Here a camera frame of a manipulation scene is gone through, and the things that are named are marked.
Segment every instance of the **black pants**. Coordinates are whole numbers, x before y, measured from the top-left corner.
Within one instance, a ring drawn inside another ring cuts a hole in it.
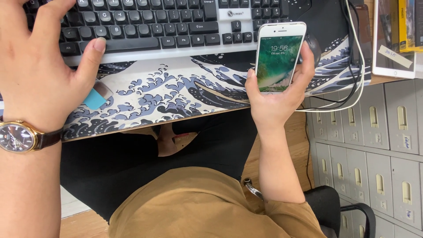
[[[198,135],[167,157],[157,157],[151,135],[114,133],[63,143],[61,185],[109,221],[129,195],[170,169],[207,167],[241,180],[257,135],[249,109],[174,122],[172,127],[177,135]]]

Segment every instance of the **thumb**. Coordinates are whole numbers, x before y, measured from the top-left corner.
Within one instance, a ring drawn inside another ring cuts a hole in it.
[[[258,89],[257,77],[253,69],[248,70],[245,89],[247,90],[247,95],[250,101],[261,96],[260,90]]]
[[[102,56],[106,50],[106,39],[99,37],[88,43],[82,55],[78,70],[75,73],[77,81],[94,85]]]

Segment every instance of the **wristwatch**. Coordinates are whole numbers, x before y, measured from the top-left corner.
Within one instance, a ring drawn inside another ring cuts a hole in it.
[[[63,128],[50,133],[39,132],[22,120],[3,122],[3,116],[0,116],[0,147],[6,151],[25,153],[40,150],[58,143],[62,133]]]

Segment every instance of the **white cable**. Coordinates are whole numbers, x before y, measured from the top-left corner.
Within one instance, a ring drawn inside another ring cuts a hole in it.
[[[299,109],[299,110],[295,110],[295,111],[304,111],[304,112],[333,112],[333,111],[340,111],[340,110],[344,110],[344,109],[353,107],[358,102],[358,100],[360,100],[361,94],[363,93],[363,87],[364,87],[365,62],[364,62],[363,52],[361,51],[360,43],[358,42],[358,37],[357,37],[357,34],[355,32],[354,23],[353,23],[352,17],[351,17],[351,11],[349,10],[348,0],[345,0],[345,3],[346,3],[346,6],[347,6],[349,20],[350,20],[350,22],[352,24],[352,32],[354,34],[354,40],[355,40],[355,43],[357,44],[358,51],[360,52],[360,58],[361,58],[361,63],[362,63],[362,68],[361,68],[361,71],[360,71],[361,79],[360,79],[360,82],[358,83],[358,86],[357,86],[357,89],[356,89],[356,91],[357,91],[361,87],[360,94],[358,95],[357,100],[355,100],[355,102],[352,105],[347,106],[347,107],[344,107],[344,108],[338,108],[338,109],[332,109],[332,110],[321,110],[321,111],[317,111],[317,110],[312,111],[312,109]],[[333,105],[333,104],[336,104],[336,103],[337,102],[334,102],[332,104],[325,105],[325,106],[322,106],[322,107],[319,107],[319,108],[328,107],[328,106]]]

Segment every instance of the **watch face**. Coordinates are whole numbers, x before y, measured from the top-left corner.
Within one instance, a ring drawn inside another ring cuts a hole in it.
[[[25,152],[34,145],[33,134],[25,127],[5,124],[0,127],[0,147],[15,152]]]

